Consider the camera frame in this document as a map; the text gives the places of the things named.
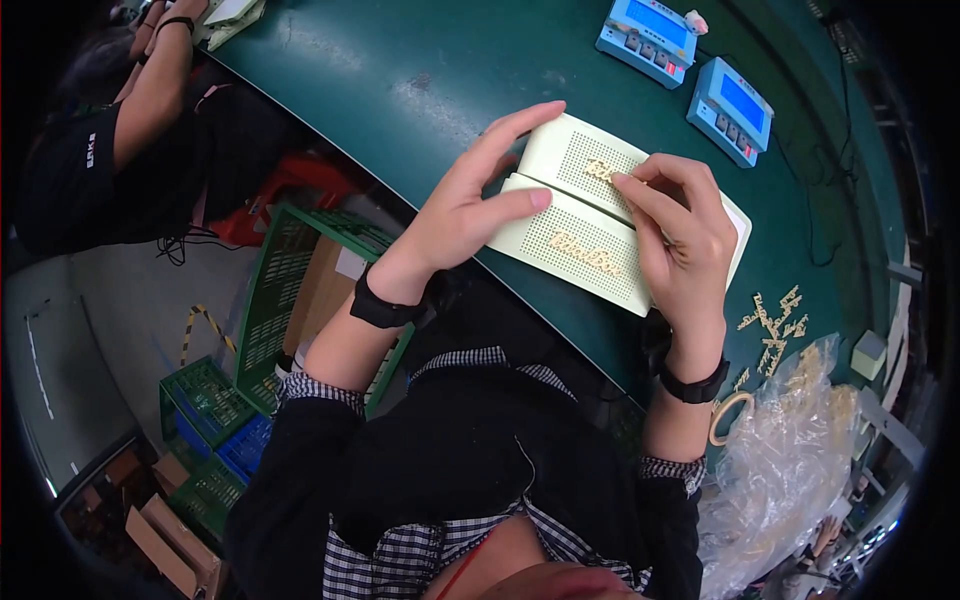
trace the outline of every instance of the speaker grille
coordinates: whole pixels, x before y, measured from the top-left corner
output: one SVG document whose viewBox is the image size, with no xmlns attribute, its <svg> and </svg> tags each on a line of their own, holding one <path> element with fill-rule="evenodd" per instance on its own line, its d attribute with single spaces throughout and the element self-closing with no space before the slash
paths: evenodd
<svg viewBox="0 0 960 600">
<path fill-rule="evenodd" d="M 612 184 L 584 173 L 584 170 L 587 169 L 587 162 L 591 158 L 602 158 L 615 171 L 627 174 L 640 164 L 638 160 L 634 160 L 606 144 L 602 144 L 580 132 L 574 132 L 570 138 L 570 145 L 566 147 L 566 154 L 560 164 L 560 173 L 557 175 L 557 179 L 593 194 L 607 205 L 604 208 L 609 211 L 626 210 L 629 213 L 630 208 L 627 206 L 627 201 Z"/>
<path fill-rule="evenodd" d="M 578 245 L 586 251 L 596 248 L 609 250 L 611 262 L 620 268 L 620 276 L 605 273 L 582 260 L 551 248 L 550 240 L 557 234 L 557 229 L 562 229 L 576 237 Z M 550 206 L 533 218 L 526 235 L 523 236 L 520 251 L 550 263 L 565 273 L 588 281 L 623 300 L 630 300 L 633 297 L 634 290 L 640 282 L 636 246 L 556 206 Z"/>
</svg>

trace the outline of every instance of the teal table surface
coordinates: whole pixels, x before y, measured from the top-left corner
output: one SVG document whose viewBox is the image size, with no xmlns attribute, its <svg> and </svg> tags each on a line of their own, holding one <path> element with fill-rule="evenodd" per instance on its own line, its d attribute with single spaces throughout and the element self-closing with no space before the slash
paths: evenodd
<svg viewBox="0 0 960 600">
<path fill-rule="evenodd" d="M 727 392 L 762 353 L 758 324 L 735 329 L 752 312 L 756 292 L 776 316 L 780 297 L 800 286 L 804 299 L 795 314 L 809 315 L 807 334 L 791 339 L 787 353 L 833 331 L 854 341 L 866 327 L 885 334 L 890 306 L 882 267 L 887 252 L 869 187 L 861 185 L 863 214 L 854 218 L 838 185 L 799 185 L 773 139 L 756 168 L 738 168 L 684 119 L 697 65 L 680 88 L 668 91 L 594 50 L 609 4 L 271 0 L 259 22 L 212 56 L 415 207 L 422 206 L 454 159 L 491 121 L 554 99 L 567 100 L 571 114 L 648 153 L 706 162 L 720 187 L 754 223 L 727 295 L 726 353 L 732 361 Z M 744 74 L 777 110 L 774 131 L 780 132 L 790 165 L 800 177 L 810 177 L 816 168 L 809 164 L 815 154 L 810 149 L 816 144 L 839 147 L 844 141 L 840 103 L 832 94 L 816 93 L 818 86 L 828 90 L 828 82 L 788 23 L 762 2 L 738 4 L 749 5 L 752 18 L 766 20 L 766 35 L 782 44 L 787 60 L 795 64 L 791 68 L 813 90 L 828 139 L 817 136 L 795 89 L 717 2 L 696 6 L 710 24 L 701 46 L 737 56 Z M 678 2 L 672 8 L 685 12 L 693 7 Z M 699 64 L 705 60 L 698 58 Z M 838 242 L 829 266 L 813 266 L 814 260 L 826 261 Z M 640 317 L 490 249 L 477 258 L 628 393 L 637 389 Z M 753 369 L 746 389 L 761 379 Z"/>
</svg>

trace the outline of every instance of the gold script lettering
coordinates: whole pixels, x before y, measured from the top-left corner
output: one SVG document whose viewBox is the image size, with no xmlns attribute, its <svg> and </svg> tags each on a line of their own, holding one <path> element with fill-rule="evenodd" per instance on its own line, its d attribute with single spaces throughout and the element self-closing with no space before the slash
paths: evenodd
<svg viewBox="0 0 960 600">
<path fill-rule="evenodd" d="M 547 246 L 614 277 L 619 277 L 622 273 L 620 268 L 610 260 L 612 252 L 604 248 L 594 248 L 591 251 L 581 248 L 577 238 L 563 229 L 553 230 L 553 237 L 550 238 Z"/>
<path fill-rule="evenodd" d="M 613 167 L 607 164 L 603 158 L 591 158 L 587 161 L 587 168 L 584 173 L 596 177 L 599 180 L 610 181 L 610 175 L 613 174 Z"/>
</svg>

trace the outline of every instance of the plastic bag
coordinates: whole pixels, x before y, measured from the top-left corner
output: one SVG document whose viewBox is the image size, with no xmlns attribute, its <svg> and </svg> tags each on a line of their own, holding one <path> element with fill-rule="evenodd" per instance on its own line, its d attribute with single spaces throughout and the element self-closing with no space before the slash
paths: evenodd
<svg viewBox="0 0 960 600">
<path fill-rule="evenodd" d="M 731 425 L 703 486 L 700 597 L 731 598 L 805 544 L 850 475 L 857 390 L 830 387 L 839 335 L 787 358 Z"/>
</svg>

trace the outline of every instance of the yellow and black tape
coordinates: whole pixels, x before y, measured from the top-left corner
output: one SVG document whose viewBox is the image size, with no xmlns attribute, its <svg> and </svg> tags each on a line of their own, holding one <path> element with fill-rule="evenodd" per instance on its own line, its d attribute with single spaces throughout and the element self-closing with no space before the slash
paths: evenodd
<svg viewBox="0 0 960 600">
<path fill-rule="evenodd" d="M 181 369 L 186 367 L 186 349 L 190 345 L 190 332 L 193 331 L 193 318 L 197 315 L 197 313 L 204 315 L 204 318 L 208 323 L 210 323 L 210 326 L 213 327 L 213 330 L 217 332 L 217 335 L 220 336 L 220 339 L 227 344 L 227 348 L 230 348 L 233 353 L 236 353 L 237 351 L 237 346 L 235 346 L 233 341 L 224 334 L 224 330 L 217 325 L 217 322 L 210 317 L 210 313 L 206 312 L 206 307 L 202 304 L 196 304 L 190 307 L 190 316 L 186 320 L 186 333 L 183 334 L 183 352 L 180 353 Z"/>
</svg>

